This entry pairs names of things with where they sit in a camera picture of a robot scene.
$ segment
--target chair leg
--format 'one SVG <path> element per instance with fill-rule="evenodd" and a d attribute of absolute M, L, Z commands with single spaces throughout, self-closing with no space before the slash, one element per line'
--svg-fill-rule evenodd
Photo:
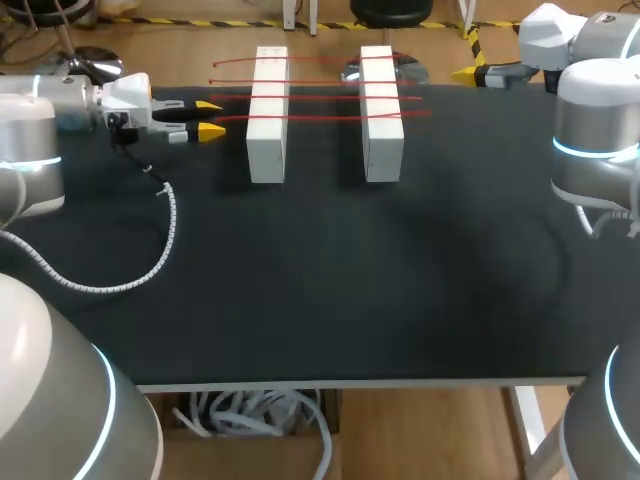
<path fill-rule="evenodd" d="M 318 0 L 309 0 L 309 29 L 315 37 L 318 33 Z"/>
<path fill-rule="evenodd" d="M 382 45 L 391 46 L 391 42 L 393 41 L 393 30 L 390 28 L 382 29 Z"/>
<path fill-rule="evenodd" d="M 473 23 L 473 16 L 475 13 L 476 13 L 476 0 L 469 0 L 469 8 L 467 8 L 467 14 L 465 15 L 465 18 L 464 18 L 463 36 L 465 39 L 467 38 L 469 29 L 471 28 L 471 24 Z"/>
<path fill-rule="evenodd" d="M 282 0 L 283 25 L 285 30 L 296 28 L 296 0 Z"/>

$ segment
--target coiled cable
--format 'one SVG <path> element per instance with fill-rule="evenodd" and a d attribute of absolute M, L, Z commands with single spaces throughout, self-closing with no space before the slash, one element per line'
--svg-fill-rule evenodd
<path fill-rule="evenodd" d="M 207 409 L 209 394 L 202 393 L 198 398 L 198 393 L 193 392 L 189 396 L 189 415 L 191 418 L 188 418 L 177 408 L 173 409 L 173 414 L 200 437 L 282 437 L 291 433 L 302 415 L 302 406 L 304 406 L 311 411 L 307 423 L 316 419 L 320 427 L 324 452 L 313 480 L 322 480 L 329 469 L 333 447 L 329 426 L 320 408 L 320 392 L 317 390 L 316 397 L 317 400 L 314 401 L 297 390 L 221 392 Z M 227 400 L 229 406 L 223 409 Z M 267 413 L 272 413 L 274 407 L 286 411 L 286 413 L 278 415 L 277 419 L 272 419 L 271 423 L 268 423 L 265 417 Z M 203 420 L 206 420 L 213 427 L 213 430 L 205 428 L 202 424 Z"/>

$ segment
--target white cable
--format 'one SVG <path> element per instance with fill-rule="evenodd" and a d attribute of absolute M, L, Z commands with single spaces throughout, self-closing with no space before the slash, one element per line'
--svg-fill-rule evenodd
<path fill-rule="evenodd" d="M 18 215 L 22 213 L 24 210 L 24 206 L 27 203 L 27 183 L 24 180 L 24 175 L 22 172 L 15 168 L 10 162 L 6 160 L 0 160 L 0 168 L 6 168 L 11 170 L 16 176 L 16 183 L 18 184 L 18 191 L 16 193 L 16 208 L 13 210 L 11 216 L 2 224 L 0 224 L 0 229 L 5 229 L 9 225 L 13 223 L 13 221 L 18 218 Z"/>
<path fill-rule="evenodd" d="M 604 230 L 604 227 L 611 220 L 632 220 L 633 213 L 626 210 L 612 210 L 610 212 L 604 213 L 600 215 L 596 223 L 591 226 L 589 219 L 587 218 L 584 209 L 576 205 L 576 211 L 578 212 L 578 218 L 580 219 L 580 223 L 582 223 L 582 227 L 584 231 L 587 232 L 591 238 L 597 239 L 600 237 L 600 234 Z"/>
<path fill-rule="evenodd" d="M 611 220 L 631 220 L 632 218 L 633 214 L 625 210 L 613 210 L 611 212 L 600 215 L 600 218 L 598 218 L 596 223 L 593 225 L 593 233 L 591 234 L 591 237 L 600 237 L 600 234 L 602 233 L 602 230 L 604 230 L 605 225 Z"/>
<path fill-rule="evenodd" d="M 171 247 L 173 246 L 173 240 L 176 234 L 176 224 L 178 219 L 178 208 L 176 205 L 176 197 L 173 193 L 173 188 L 169 182 L 164 184 L 164 190 L 158 193 L 158 195 L 166 193 L 167 198 L 169 200 L 169 234 L 167 235 L 167 243 L 164 246 L 164 250 L 160 255 L 160 258 L 153 266 L 151 270 L 149 270 L 145 275 L 134 280 L 129 283 L 124 283 L 122 285 L 115 285 L 113 287 L 91 287 L 87 285 L 81 285 L 79 283 L 72 282 L 71 280 L 66 279 L 58 272 L 56 272 L 51 265 L 40 255 L 31 245 L 29 245 L 25 240 L 18 237 L 17 235 L 7 232 L 6 230 L 0 230 L 0 237 L 10 242 L 14 243 L 22 250 L 24 250 L 27 255 L 29 255 L 44 271 L 47 273 L 54 281 L 59 283 L 60 285 L 70 288 L 72 290 L 76 290 L 78 292 L 85 293 L 95 293 L 95 294 L 109 294 L 109 293 L 120 293 L 125 292 L 127 290 L 134 289 L 147 283 L 153 277 L 155 277 L 158 272 L 162 269 L 165 262 L 169 258 L 169 254 L 171 253 Z"/>
<path fill-rule="evenodd" d="M 589 219 L 587 218 L 587 214 L 584 213 L 584 208 L 580 205 L 576 205 L 576 212 L 578 212 L 578 218 L 580 219 L 580 223 L 582 224 L 582 228 L 587 232 L 587 235 L 590 237 L 593 236 L 593 227 L 591 223 L 589 223 Z"/>
<path fill-rule="evenodd" d="M 197 393 L 191 393 L 189 397 L 189 410 L 191 418 L 187 418 L 177 408 L 173 413 L 182 423 L 195 432 L 200 437 L 212 436 L 277 436 L 281 437 L 291 433 L 296 422 L 305 420 L 302 406 L 311 411 L 311 417 L 318 421 L 320 434 L 324 444 L 322 459 L 313 477 L 313 480 L 322 480 L 327 473 L 331 463 L 333 446 L 331 443 L 331 433 L 327 420 L 319 405 L 320 392 L 316 391 L 317 401 L 310 399 L 296 390 L 259 390 L 259 391 L 235 391 L 221 392 L 211 402 L 208 409 L 208 421 L 214 431 L 209 431 L 202 425 L 201 416 L 206 412 L 206 403 L 209 398 L 208 393 L 202 393 L 198 400 Z M 229 407 L 221 410 L 223 403 L 229 400 Z M 278 409 L 283 415 L 273 418 Z M 267 423 L 266 414 L 272 417 L 272 422 Z"/>
<path fill-rule="evenodd" d="M 322 442 L 324 443 L 324 452 L 322 453 L 322 458 L 320 459 L 320 464 L 318 465 L 316 474 L 313 476 L 313 480 L 322 480 L 326 475 L 327 470 L 329 470 L 329 465 L 331 464 L 331 454 L 333 453 L 331 433 L 329 432 L 327 419 L 324 417 L 324 413 L 322 413 L 322 410 L 320 410 L 318 404 L 312 401 L 309 397 L 302 395 L 296 390 L 291 390 L 287 393 L 294 399 L 297 399 L 301 403 L 305 404 L 313 413 L 315 413 L 316 418 L 318 419 L 318 426 L 320 427 L 320 434 L 322 435 Z"/>

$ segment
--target white spiral cable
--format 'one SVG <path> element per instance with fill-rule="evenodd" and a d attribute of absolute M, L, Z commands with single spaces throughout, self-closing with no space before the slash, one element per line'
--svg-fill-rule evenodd
<path fill-rule="evenodd" d="M 40 255 L 35 248 L 29 245 L 25 240 L 18 237 L 17 235 L 7 232 L 6 230 L 0 230 L 0 238 L 4 238 L 18 247 L 20 247 L 24 252 L 29 255 L 44 271 L 47 273 L 54 281 L 59 283 L 60 285 L 70 288 L 72 290 L 76 290 L 78 292 L 84 293 L 94 293 L 94 294 L 110 294 L 110 293 L 121 293 L 126 292 L 127 290 L 132 290 L 140 285 L 147 283 L 153 277 L 155 277 L 158 272 L 162 269 L 165 262 L 169 258 L 169 254 L 171 253 L 171 247 L 173 246 L 173 240 L 176 234 L 176 225 L 178 221 L 178 208 L 176 204 L 176 197 L 173 193 L 173 188 L 169 182 L 164 183 L 164 189 L 158 193 L 167 194 L 167 198 L 169 200 L 169 234 L 167 236 L 167 243 L 165 244 L 164 250 L 160 255 L 160 258 L 153 266 L 151 270 L 149 270 L 145 275 L 134 280 L 132 282 L 124 283 L 122 285 L 115 285 L 112 287 L 91 287 L 88 285 L 81 285 L 76 282 L 72 282 L 71 280 L 66 279 L 58 272 L 56 272 L 51 265 Z"/>

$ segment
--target tangled white cable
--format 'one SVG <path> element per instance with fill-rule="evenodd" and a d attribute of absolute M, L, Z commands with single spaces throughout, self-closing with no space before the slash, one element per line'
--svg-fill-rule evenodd
<path fill-rule="evenodd" d="M 311 411 L 307 423 L 317 419 L 324 444 L 324 453 L 313 480 L 324 478 L 331 463 L 332 444 L 327 420 L 320 408 L 320 392 L 316 390 L 317 401 L 296 390 L 259 390 L 222 392 L 207 409 L 208 393 L 202 393 L 200 399 L 193 392 L 189 397 L 189 414 L 187 418 L 177 408 L 173 414 L 193 432 L 201 437 L 213 436 L 275 436 L 282 437 L 291 433 L 301 415 L 303 406 Z M 228 408 L 221 410 L 225 400 L 229 399 Z M 265 415 L 269 413 L 272 421 L 267 423 Z M 206 419 L 214 431 L 202 425 Z"/>
<path fill-rule="evenodd" d="M 122 285 L 115 285 L 113 287 L 91 287 L 88 285 L 81 285 L 76 282 L 72 282 L 71 280 L 66 279 L 58 272 L 56 272 L 51 265 L 40 255 L 36 249 L 34 249 L 31 245 L 29 245 L 25 240 L 18 237 L 17 235 L 7 232 L 6 230 L 0 229 L 0 238 L 4 238 L 14 243 L 22 250 L 25 251 L 27 255 L 29 255 L 54 281 L 59 283 L 60 285 L 70 288 L 72 290 L 76 290 L 78 292 L 85 293 L 95 293 L 95 294 L 109 294 L 109 293 L 120 293 L 125 292 L 127 290 L 134 289 L 147 283 L 153 277 L 155 277 L 158 272 L 162 269 L 167 259 L 169 258 L 169 254 L 171 253 L 171 247 L 173 246 L 173 240 L 176 234 L 176 224 L 178 221 L 178 207 L 176 204 L 176 197 L 173 193 L 173 188 L 169 182 L 164 183 L 164 189 L 158 193 L 167 194 L 167 198 L 169 199 L 169 234 L 167 236 L 167 243 L 164 246 L 164 250 L 160 255 L 160 258 L 153 266 L 151 270 L 149 270 L 145 275 L 134 280 L 132 282 L 124 283 Z"/>

